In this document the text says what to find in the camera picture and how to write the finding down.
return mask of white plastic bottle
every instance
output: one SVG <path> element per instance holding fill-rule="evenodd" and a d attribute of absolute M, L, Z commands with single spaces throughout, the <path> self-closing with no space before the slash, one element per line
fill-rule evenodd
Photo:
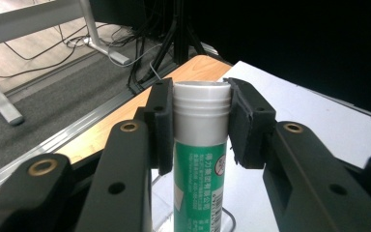
<path fill-rule="evenodd" d="M 231 86 L 174 83 L 174 231 L 219 231 Z"/>

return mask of floor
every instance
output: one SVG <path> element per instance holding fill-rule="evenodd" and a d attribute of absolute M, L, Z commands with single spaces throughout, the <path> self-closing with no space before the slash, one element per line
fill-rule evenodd
<path fill-rule="evenodd" d="M 47 2 L 46 0 L 0 0 L 0 14 Z M 56 27 L 0 43 L 0 90 L 8 96 L 22 88 L 32 88 L 30 83 L 47 73 L 76 61 L 95 50 L 77 38 L 88 34 L 84 18 Z M 118 25 L 97 23 L 99 36 L 111 42 L 124 31 Z"/>

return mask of white desk frame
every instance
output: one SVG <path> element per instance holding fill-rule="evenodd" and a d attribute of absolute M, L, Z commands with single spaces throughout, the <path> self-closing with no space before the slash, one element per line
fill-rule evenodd
<path fill-rule="evenodd" d="M 91 12 L 89 0 L 57 0 L 37 4 L 31 7 L 0 14 L 0 43 L 43 29 L 83 17 L 86 20 L 90 46 L 107 54 L 100 44 L 96 24 Z M 129 62 L 125 56 L 114 52 L 119 62 Z M 5 120 L 15 126 L 23 122 L 23 116 L 0 91 L 0 113 Z"/>

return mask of black stand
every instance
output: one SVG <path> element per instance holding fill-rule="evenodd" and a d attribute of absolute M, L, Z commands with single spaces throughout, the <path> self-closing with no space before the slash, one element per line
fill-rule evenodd
<path fill-rule="evenodd" d="M 156 59 L 153 61 L 153 68 L 157 70 L 161 64 L 162 59 L 170 48 L 171 43 L 174 42 L 174 63 L 182 65 L 188 60 L 188 42 L 190 42 L 198 54 L 206 55 L 206 51 L 201 45 L 200 40 L 195 34 L 191 23 L 189 22 L 188 15 L 186 14 L 185 0 L 174 1 L 174 15 L 173 22 L 170 29 L 162 43 L 161 49 L 157 54 Z M 139 83 L 144 83 L 153 77 L 153 70 L 149 70 L 147 74 L 139 80 Z"/>

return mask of desk leg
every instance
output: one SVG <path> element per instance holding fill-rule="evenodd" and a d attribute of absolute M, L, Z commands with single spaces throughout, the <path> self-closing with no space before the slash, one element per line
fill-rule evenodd
<path fill-rule="evenodd" d="M 92 8 L 90 7 L 89 0 L 80 0 L 80 7 L 82 9 L 83 16 L 90 35 L 90 40 L 87 42 L 87 44 L 93 49 L 96 49 L 99 52 L 103 53 L 104 55 L 110 55 L 110 58 L 122 65 L 127 65 L 128 63 L 130 63 L 130 59 L 128 57 L 120 54 L 117 51 L 110 50 L 109 54 L 108 47 L 100 43 L 98 29 L 96 28 L 95 19 L 92 14 Z"/>
<path fill-rule="evenodd" d="M 17 111 L 13 104 L 0 91 L 0 113 L 12 126 L 23 123 L 23 116 Z"/>

